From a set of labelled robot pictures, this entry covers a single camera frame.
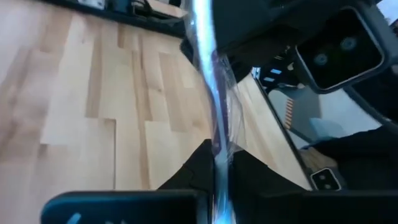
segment camera sensor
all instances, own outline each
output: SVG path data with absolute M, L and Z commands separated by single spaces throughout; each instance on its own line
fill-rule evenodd
M 326 21 L 321 32 L 297 46 L 307 72 L 328 89 L 378 67 L 383 56 L 354 9 Z

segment camera lens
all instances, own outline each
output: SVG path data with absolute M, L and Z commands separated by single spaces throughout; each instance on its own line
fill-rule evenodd
M 324 66 L 328 63 L 328 56 L 325 54 L 318 54 L 313 61 L 319 66 Z
M 345 51 L 353 50 L 356 47 L 356 39 L 353 37 L 346 37 L 341 41 L 340 47 Z

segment transparent plastic sheet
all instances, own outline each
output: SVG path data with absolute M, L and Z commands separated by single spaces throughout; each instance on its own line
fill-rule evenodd
M 228 191 L 228 170 L 233 153 L 245 147 L 243 109 L 239 89 L 225 55 L 216 51 L 212 0 L 192 0 L 185 16 L 187 37 L 194 49 L 193 63 L 208 90 L 215 158 L 213 223 L 234 223 Z

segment black plastic part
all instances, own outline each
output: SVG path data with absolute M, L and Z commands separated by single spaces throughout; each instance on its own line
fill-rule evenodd
M 383 55 L 377 46 L 355 9 L 346 8 L 296 50 L 317 87 L 329 89 L 378 67 Z
M 236 223 L 294 223 L 286 207 L 295 201 L 280 196 L 301 195 L 306 192 L 303 188 L 275 173 L 246 151 L 234 154 L 230 175 Z M 265 197 L 277 197 L 277 204 L 269 203 Z M 273 209 L 282 204 L 285 207 L 282 210 Z
M 293 70 L 289 70 L 289 65 L 293 61 L 285 53 L 273 58 L 268 65 L 261 67 L 260 75 L 256 77 L 262 87 L 266 87 L 266 94 L 276 88 L 295 88 L 300 80 Z
M 382 63 L 373 70 L 370 70 L 353 79 L 349 79 L 343 83 L 340 83 L 339 85 L 335 85 L 330 88 L 322 88 L 314 80 L 311 73 L 309 73 L 305 68 L 306 65 L 304 62 L 299 60 L 300 57 L 297 56 L 297 60 L 295 61 L 296 75 L 300 78 L 303 84 L 309 85 L 311 89 L 318 94 L 327 94 L 345 86 L 353 85 L 364 79 L 370 78 L 383 72 L 385 69 L 388 69 L 398 60 L 398 39 L 391 31 L 391 28 L 388 26 L 384 16 L 381 14 L 377 6 L 369 6 L 361 1 L 358 1 L 350 6 L 358 12 L 360 17 L 366 23 L 367 27 L 369 28 L 368 32 L 374 36 L 376 45 L 378 45 L 381 49 L 384 59 Z
M 170 0 L 169 4 L 173 5 L 173 6 L 180 7 L 181 6 L 181 0 Z
M 261 67 L 316 34 L 343 6 L 379 0 L 218 0 L 213 23 L 220 52 Z
M 352 86 L 344 88 L 347 95 L 355 101 L 365 112 L 371 115 L 376 121 L 380 122 L 383 126 L 387 127 L 391 132 L 398 134 L 398 125 L 394 121 L 380 114 L 372 105 L 370 105 Z
M 118 4 L 111 3 L 110 7 L 104 10 L 95 9 L 89 6 L 84 6 L 79 4 L 77 1 L 72 1 L 72 0 L 41 0 L 41 1 L 49 2 L 58 6 L 67 7 L 83 13 L 92 14 L 94 16 L 110 19 L 112 21 L 121 22 L 132 26 L 141 27 L 143 29 L 160 32 L 178 38 L 183 38 L 185 35 L 185 26 L 183 23 L 183 19 L 181 19 L 179 22 L 171 26 L 165 23 L 153 21 L 150 18 L 146 18 L 144 16 L 137 16 L 134 14 L 130 14 L 131 12 L 129 11 L 128 6 L 126 6 L 127 0 L 121 0 L 120 2 L 119 0 L 117 0 Z M 168 19 L 178 19 L 177 17 L 170 16 L 157 11 L 154 11 L 152 16 L 168 18 Z
M 311 175 L 317 190 L 341 190 L 341 185 L 330 168 L 324 168 Z
M 307 192 L 296 223 L 397 223 L 397 202 L 396 191 Z
M 196 190 L 150 192 L 70 192 L 43 208 L 42 224 L 70 223 L 207 223 L 205 194 Z

